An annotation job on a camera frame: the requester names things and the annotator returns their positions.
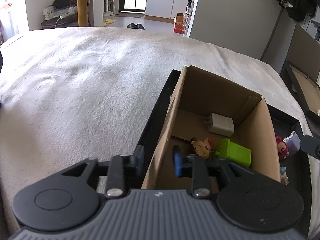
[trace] black tray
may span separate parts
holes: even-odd
[[[140,178],[130,178],[128,180],[127,190],[129,188],[141,188],[142,186],[143,179],[151,162],[153,152],[156,149],[161,129],[164,124],[170,97],[179,76],[180,71],[172,70],[152,110],[147,125],[138,142],[138,145],[143,145],[145,147],[143,173]],[[297,119],[270,105],[268,105],[268,108],[276,136],[280,136],[281,138],[288,137],[291,132],[295,130],[297,135],[302,138],[302,129]],[[280,165],[287,168],[289,177],[289,184],[287,186],[297,190],[304,200],[304,212],[296,229],[307,237],[311,217],[311,178],[308,155],[299,151],[294,155],[289,155],[286,160],[280,162]]]
[[[284,84],[286,85],[286,87],[288,88],[289,92],[291,93],[291,95],[294,97],[295,100],[297,100],[298,104],[301,106],[301,109],[303,110],[305,117],[307,119],[307,123],[308,126],[312,132],[312,135],[314,137],[317,137],[318,139],[320,139],[320,116],[318,116],[317,114],[315,114],[313,111],[311,111],[309,109],[308,103],[306,101],[306,98],[302,92],[302,89],[293,73],[293,70],[291,69],[290,65],[292,65],[293,67],[295,67],[297,70],[299,70],[301,73],[305,74],[307,76],[307,74],[305,72],[303,72],[302,70],[300,70],[298,67],[296,67],[295,65],[291,64],[288,61],[284,62],[283,68],[281,70],[280,73],[280,77],[282,78],[282,80],[284,81]],[[319,85],[317,84],[316,81],[312,80],[310,77],[309,79],[317,86],[319,87]]]
[[[294,130],[299,138],[303,137],[300,122],[294,117],[280,111],[279,109],[268,105],[275,135],[282,139],[288,137]],[[308,155],[301,150],[280,161],[280,166],[287,168],[286,172],[289,178],[287,187],[298,191],[304,201],[304,211],[300,222],[295,229],[303,236],[308,237],[310,218],[311,218],[311,176]]]
[[[129,178],[126,190],[130,188],[141,188],[147,169],[156,149],[164,119],[168,111],[171,95],[180,77],[180,71],[172,70],[162,91],[156,101],[151,115],[138,141],[138,145],[144,146],[144,163],[141,177]]]

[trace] cardboard box lid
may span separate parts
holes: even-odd
[[[296,24],[286,60],[317,82],[320,72],[320,44]]]
[[[320,109],[319,85],[292,65],[290,65],[290,68],[300,85],[309,110],[318,114],[318,110]]]

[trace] black round pad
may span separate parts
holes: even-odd
[[[72,195],[63,189],[47,189],[35,198],[36,205],[45,210],[66,208],[72,202]]]
[[[230,183],[218,195],[219,210],[227,220],[245,230],[271,233],[291,228],[303,212],[301,196],[264,178],[248,176]]]
[[[63,231],[83,224],[100,206],[84,179],[52,176],[15,195],[12,211],[20,224],[39,231]]]

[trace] metal screw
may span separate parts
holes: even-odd
[[[195,154],[188,154],[186,158],[189,162],[193,163],[195,161]]]
[[[123,193],[123,191],[119,188],[111,188],[111,189],[108,189],[107,191],[107,195],[109,197],[119,197],[121,196]]]
[[[210,194],[210,190],[208,190],[207,188],[197,188],[194,191],[194,194],[197,197],[205,197],[205,196],[208,196]]]
[[[93,161],[93,160],[97,160],[98,158],[97,157],[95,157],[95,156],[92,156],[92,157],[88,157],[87,158],[87,160],[91,160],[91,161]]]
[[[160,192],[160,191],[159,191],[159,192],[156,192],[156,193],[155,193],[155,196],[156,196],[156,197],[162,197],[162,196],[163,196],[163,193]]]

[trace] black shoe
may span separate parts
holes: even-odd
[[[136,25],[136,29],[144,30],[144,27],[143,27],[143,25],[141,23],[138,23]]]
[[[127,28],[129,29],[135,29],[136,28],[136,25],[134,23],[130,23]]]

